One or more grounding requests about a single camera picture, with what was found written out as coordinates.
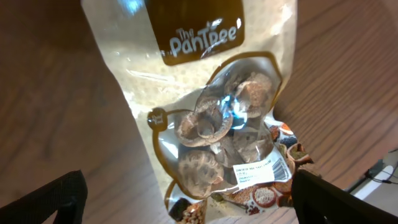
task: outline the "brown wooden surface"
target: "brown wooden surface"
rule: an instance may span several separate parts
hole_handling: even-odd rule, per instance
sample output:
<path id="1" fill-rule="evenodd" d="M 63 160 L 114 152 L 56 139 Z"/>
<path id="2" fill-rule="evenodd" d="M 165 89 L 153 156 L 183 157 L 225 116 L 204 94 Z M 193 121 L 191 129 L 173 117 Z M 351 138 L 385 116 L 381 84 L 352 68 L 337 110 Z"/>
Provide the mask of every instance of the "brown wooden surface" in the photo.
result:
<path id="1" fill-rule="evenodd" d="M 294 74 L 276 107 L 331 183 L 398 146 L 396 0 L 299 0 Z M 84 223 L 172 223 L 80 3 L 0 0 L 0 206 L 70 170 Z M 297 223 L 293 210 L 214 223 Z"/>

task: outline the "beige packaging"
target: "beige packaging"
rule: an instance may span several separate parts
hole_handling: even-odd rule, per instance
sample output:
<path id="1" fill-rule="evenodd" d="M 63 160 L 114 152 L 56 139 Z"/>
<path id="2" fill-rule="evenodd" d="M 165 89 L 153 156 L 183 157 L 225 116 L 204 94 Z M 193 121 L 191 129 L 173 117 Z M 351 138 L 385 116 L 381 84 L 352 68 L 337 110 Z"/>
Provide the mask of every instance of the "beige packaging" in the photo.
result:
<path id="1" fill-rule="evenodd" d="M 147 120 L 153 108 L 181 109 L 173 103 L 204 88 L 226 62 L 262 54 L 271 55 L 281 75 L 273 105 L 292 72 L 296 0 L 82 0 L 82 6 L 137 121 L 162 195 L 175 184 L 154 151 Z"/>

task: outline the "food pouch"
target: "food pouch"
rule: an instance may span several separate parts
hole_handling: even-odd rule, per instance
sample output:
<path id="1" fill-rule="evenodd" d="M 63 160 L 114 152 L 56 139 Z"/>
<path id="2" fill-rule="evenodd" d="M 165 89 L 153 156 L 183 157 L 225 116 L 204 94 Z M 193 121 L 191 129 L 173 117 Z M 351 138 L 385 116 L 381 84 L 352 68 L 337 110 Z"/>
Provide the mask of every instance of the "food pouch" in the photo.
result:
<path id="1" fill-rule="evenodd" d="M 316 173 L 272 109 L 292 71 L 295 0 L 83 0 L 165 206 L 205 223 L 292 206 Z"/>

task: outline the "brown circular emblem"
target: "brown circular emblem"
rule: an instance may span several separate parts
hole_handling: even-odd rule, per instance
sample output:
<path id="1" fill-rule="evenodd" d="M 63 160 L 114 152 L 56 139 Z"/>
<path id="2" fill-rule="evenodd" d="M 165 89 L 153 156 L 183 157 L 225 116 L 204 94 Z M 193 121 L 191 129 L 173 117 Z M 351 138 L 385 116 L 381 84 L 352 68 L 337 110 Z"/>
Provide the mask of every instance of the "brown circular emblem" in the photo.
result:
<path id="1" fill-rule="evenodd" d="M 162 108 L 154 108 L 148 113 L 147 119 L 149 127 L 157 132 L 167 129 L 167 114 Z"/>

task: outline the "package of dried mushrooms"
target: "package of dried mushrooms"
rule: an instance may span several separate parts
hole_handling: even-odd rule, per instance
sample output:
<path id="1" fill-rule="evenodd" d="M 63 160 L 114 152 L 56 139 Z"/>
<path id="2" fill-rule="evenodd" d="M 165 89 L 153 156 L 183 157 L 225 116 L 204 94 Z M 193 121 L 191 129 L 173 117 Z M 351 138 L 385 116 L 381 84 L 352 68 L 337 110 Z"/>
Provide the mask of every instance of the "package of dried mushrooms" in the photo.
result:
<path id="1" fill-rule="evenodd" d="M 83 0 L 167 212 L 205 223 L 291 207 L 313 161 L 272 109 L 292 72 L 296 0 Z"/>

